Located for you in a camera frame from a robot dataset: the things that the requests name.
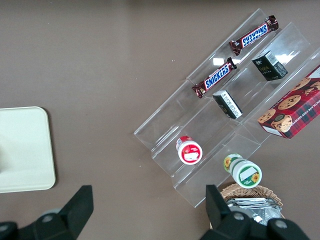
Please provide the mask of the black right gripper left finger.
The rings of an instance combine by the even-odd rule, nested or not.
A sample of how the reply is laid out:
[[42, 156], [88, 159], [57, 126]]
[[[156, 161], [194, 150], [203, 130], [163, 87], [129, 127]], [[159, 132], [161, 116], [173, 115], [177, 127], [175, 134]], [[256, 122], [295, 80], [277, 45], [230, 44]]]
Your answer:
[[93, 188], [83, 185], [58, 213], [48, 213], [18, 231], [19, 240], [76, 240], [94, 210]]

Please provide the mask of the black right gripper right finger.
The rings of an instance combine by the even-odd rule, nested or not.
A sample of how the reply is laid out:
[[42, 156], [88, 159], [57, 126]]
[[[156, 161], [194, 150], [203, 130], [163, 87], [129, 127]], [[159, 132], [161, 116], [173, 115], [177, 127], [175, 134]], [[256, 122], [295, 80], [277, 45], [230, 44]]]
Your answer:
[[206, 186], [206, 212], [212, 229], [202, 240], [264, 240], [266, 227], [246, 214], [231, 211], [215, 185]]

